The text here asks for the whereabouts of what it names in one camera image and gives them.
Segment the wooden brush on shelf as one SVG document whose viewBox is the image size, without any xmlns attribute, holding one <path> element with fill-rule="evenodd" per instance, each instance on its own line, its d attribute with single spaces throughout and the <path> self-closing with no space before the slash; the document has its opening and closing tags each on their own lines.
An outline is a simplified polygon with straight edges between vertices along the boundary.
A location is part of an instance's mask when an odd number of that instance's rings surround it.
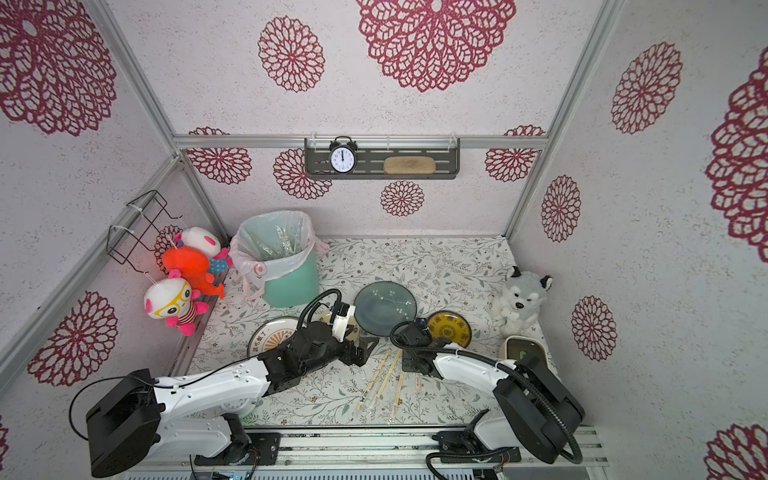
<svg viewBox="0 0 768 480">
<path fill-rule="evenodd" d="M 437 163 L 428 156 L 391 156 L 384 160 L 383 171 L 387 175 L 431 175 L 437 171 Z"/>
</svg>

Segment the black alarm clock on shelf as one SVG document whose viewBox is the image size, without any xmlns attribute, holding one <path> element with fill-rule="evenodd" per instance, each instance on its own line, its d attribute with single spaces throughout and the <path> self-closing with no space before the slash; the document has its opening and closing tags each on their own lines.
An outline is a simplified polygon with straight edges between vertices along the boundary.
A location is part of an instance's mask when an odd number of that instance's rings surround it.
<svg viewBox="0 0 768 480">
<path fill-rule="evenodd" d="M 349 136 L 337 136 L 329 144 L 329 163 L 337 174 L 349 174 L 357 165 L 357 143 Z"/>
</svg>

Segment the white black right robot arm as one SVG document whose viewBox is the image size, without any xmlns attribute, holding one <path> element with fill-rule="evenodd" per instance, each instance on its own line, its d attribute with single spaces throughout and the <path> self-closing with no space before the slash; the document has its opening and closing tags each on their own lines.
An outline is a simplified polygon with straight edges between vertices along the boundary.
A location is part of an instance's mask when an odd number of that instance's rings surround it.
<svg viewBox="0 0 768 480">
<path fill-rule="evenodd" d="M 583 463 L 575 433 L 585 411 L 540 359 L 531 355 L 521 361 L 491 358 L 444 338 L 435 339 L 428 328 L 415 322 L 397 324 L 389 340 L 403 352 L 412 371 L 468 385 L 493 396 L 498 405 L 497 412 L 483 411 L 472 420 L 465 430 L 467 445 L 441 448 L 425 457 L 426 468 L 435 478 L 445 477 L 434 466 L 436 459 L 509 462 L 521 448 L 546 464 L 558 458 Z"/>
</svg>

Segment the disposable chopsticks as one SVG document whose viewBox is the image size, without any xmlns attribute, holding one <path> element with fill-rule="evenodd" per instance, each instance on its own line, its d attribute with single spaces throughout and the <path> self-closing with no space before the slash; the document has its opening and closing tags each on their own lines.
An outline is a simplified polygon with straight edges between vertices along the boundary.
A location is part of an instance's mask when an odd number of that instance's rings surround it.
<svg viewBox="0 0 768 480">
<path fill-rule="evenodd" d="M 380 385 L 378 391 L 376 392 L 376 395 L 374 396 L 374 399 L 371 403 L 370 408 L 374 409 L 377 403 L 383 398 L 383 394 L 385 393 L 386 389 L 388 388 L 390 379 L 392 378 L 396 368 L 398 367 L 400 363 L 400 359 L 402 357 L 402 350 L 398 350 L 398 352 L 395 354 L 394 360 L 392 364 L 390 365 L 386 375 L 384 376 L 384 379 L 382 381 L 382 384 Z"/>
<path fill-rule="evenodd" d="M 397 415 L 397 410 L 401 404 L 401 395 L 402 395 L 401 392 L 402 392 L 402 386 L 404 383 L 404 377 L 405 377 L 405 372 L 401 371 L 400 375 L 398 376 L 397 385 L 395 389 L 395 396 L 394 396 L 394 400 L 393 400 L 393 404 L 390 412 L 390 422 L 394 422 Z"/>
<path fill-rule="evenodd" d="M 370 380 L 368 381 L 368 383 L 366 385 L 366 388 L 363 391 L 363 393 L 361 395 L 361 398 L 360 398 L 360 400 L 359 400 L 359 402 L 358 402 L 358 404 L 356 406 L 357 410 L 360 410 L 363 407 L 365 401 L 367 400 L 367 398 L 370 395 L 373 387 L 375 386 L 376 381 L 377 381 L 379 375 L 381 374 L 381 371 L 383 370 L 383 367 L 385 366 L 385 364 L 386 364 L 387 360 L 389 359 L 391 353 L 392 353 L 392 351 L 388 350 L 386 352 L 386 354 L 384 355 L 384 357 L 380 360 L 380 362 L 377 365 L 376 369 L 374 370 L 374 373 L 371 376 Z"/>
</svg>

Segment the green trash bin with bag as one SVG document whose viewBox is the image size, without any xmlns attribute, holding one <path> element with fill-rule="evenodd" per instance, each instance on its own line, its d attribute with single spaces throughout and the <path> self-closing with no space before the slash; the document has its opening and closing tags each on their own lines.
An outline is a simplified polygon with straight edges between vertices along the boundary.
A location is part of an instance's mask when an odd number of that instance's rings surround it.
<svg viewBox="0 0 768 480">
<path fill-rule="evenodd" d="M 253 216 L 230 243 L 244 298 L 273 308 L 305 305 L 320 293 L 317 258 L 328 251 L 310 216 L 296 210 Z"/>
</svg>

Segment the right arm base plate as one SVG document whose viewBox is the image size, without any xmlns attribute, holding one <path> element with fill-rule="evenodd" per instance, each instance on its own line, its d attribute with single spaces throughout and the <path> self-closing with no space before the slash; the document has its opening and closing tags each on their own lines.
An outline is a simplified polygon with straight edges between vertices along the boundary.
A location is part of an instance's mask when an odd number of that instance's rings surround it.
<svg viewBox="0 0 768 480">
<path fill-rule="evenodd" d="M 469 431 L 443 430 L 433 436 L 438 450 L 427 455 L 427 459 L 442 463 L 519 463 L 522 460 L 518 447 L 501 447 L 493 450 Z"/>
</svg>

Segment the yellow black patterned plate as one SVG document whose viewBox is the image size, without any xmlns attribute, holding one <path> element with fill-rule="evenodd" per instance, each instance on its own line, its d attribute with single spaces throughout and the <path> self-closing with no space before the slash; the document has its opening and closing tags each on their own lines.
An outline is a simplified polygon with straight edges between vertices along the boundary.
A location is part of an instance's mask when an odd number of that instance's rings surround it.
<svg viewBox="0 0 768 480">
<path fill-rule="evenodd" d="M 445 339 L 462 348 L 467 348 L 472 341 L 472 329 L 460 314 L 449 310 L 433 313 L 427 319 L 427 328 L 434 339 Z"/>
</svg>

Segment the red plush toy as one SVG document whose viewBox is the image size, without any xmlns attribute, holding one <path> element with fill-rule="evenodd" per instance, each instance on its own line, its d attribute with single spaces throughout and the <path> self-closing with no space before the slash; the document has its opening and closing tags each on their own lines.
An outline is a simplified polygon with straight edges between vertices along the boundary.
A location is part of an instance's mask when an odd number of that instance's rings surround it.
<svg viewBox="0 0 768 480">
<path fill-rule="evenodd" d="M 181 277 L 203 295 L 225 298 L 225 288 L 214 284 L 210 261 L 204 253 L 191 247 L 171 248 L 162 254 L 161 262 L 170 278 Z"/>
</svg>

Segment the dark green glass plate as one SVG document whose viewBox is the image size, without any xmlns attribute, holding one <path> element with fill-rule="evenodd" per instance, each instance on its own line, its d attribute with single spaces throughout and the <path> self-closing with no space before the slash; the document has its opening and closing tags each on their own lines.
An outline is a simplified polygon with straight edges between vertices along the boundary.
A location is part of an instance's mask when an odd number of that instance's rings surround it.
<svg viewBox="0 0 768 480">
<path fill-rule="evenodd" d="M 418 313 L 414 295 L 392 281 L 377 281 L 365 286 L 356 296 L 355 319 L 370 335 L 388 337 L 401 322 L 412 322 Z"/>
</svg>

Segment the grey wall shelf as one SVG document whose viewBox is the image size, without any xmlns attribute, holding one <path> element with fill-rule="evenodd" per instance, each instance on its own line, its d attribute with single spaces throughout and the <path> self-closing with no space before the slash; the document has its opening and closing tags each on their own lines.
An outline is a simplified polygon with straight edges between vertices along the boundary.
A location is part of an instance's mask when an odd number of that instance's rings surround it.
<svg viewBox="0 0 768 480">
<path fill-rule="evenodd" d="M 405 145 L 390 140 L 379 146 L 358 146 L 357 165 L 352 173 L 337 174 L 329 163 L 330 140 L 306 138 L 304 140 L 304 171 L 312 180 L 452 180 L 460 170 L 460 140 L 451 138 L 434 147 L 426 144 Z M 428 156 L 437 163 L 437 171 L 431 175 L 387 175 L 383 162 L 391 156 Z"/>
</svg>

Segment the white plush with yellow glasses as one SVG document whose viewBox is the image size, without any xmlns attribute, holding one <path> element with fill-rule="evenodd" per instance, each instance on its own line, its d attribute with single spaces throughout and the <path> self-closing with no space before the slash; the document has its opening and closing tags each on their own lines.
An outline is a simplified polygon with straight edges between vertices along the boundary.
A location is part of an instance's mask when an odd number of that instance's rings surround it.
<svg viewBox="0 0 768 480">
<path fill-rule="evenodd" d="M 174 269 L 166 279 L 147 289 L 143 297 L 144 312 L 153 319 L 164 320 L 183 336 L 192 336 L 197 317 L 209 310 L 208 304 L 199 300 L 201 296 L 201 292 Z"/>
</svg>

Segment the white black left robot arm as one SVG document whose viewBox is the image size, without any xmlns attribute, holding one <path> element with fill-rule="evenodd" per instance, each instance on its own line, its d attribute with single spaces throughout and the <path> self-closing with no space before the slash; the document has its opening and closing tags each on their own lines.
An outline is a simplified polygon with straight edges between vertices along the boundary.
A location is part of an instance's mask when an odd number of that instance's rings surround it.
<svg viewBox="0 0 768 480">
<path fill-rule="evenodd" d="M 174 456 L 211 466 L 263 460 L 241 412 L 335 361 L 364 366 L 379 340 L 349 339 L 353 311 L 340 290 L 324 291 L 304 308 L 293 334 L 256 356 L 189 376 L 141 369 L 118 377 L 85 416 L 92 477 Z"/>
</svg>

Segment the white orange patterned plate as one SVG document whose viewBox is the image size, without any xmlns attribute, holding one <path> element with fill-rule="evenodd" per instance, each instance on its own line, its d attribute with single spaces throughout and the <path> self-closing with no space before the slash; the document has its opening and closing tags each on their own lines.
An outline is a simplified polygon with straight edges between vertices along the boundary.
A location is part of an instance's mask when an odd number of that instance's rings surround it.
<svg viewBox="0 0 768 480">
<path fill-rule="evenodd" d="M 293 316 L 278 317 L 267 321 L 253 333 L 248 341 L 247 356 L 257 356 L 276 348 L 295 333 L 297 325 L 298 318 Z"/>
</svg>

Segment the grey husky plush toy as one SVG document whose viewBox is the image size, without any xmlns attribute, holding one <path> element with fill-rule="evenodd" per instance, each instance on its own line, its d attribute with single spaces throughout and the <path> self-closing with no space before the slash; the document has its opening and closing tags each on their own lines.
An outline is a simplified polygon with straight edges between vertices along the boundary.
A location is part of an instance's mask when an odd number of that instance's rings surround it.
<svg viewBox="0 0 768 480">
<path fill-rule="evenodd" d="M 538 321 L 541 305 L 554 283 L 550 275 L 523 271 L 517 265 L 494 297 L 490 316 L 504 336 L 520 335 Z"/>
</svg>

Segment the white green rectangular tray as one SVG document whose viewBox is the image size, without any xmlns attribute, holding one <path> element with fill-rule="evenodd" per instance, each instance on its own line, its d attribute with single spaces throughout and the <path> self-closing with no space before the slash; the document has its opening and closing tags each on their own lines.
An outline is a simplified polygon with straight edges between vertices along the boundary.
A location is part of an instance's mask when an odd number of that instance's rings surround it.
<svg viewBox="0 0 768 480">
<path fill-rule="evenodd" d="M 530 337 L 511 335 L 506 337 L 498 349 L 498 357 L 502 360 L 523 360 L 526 357 L 538 358 L 548 363 L 547 350 L 544 345 Z"/>
</svg>

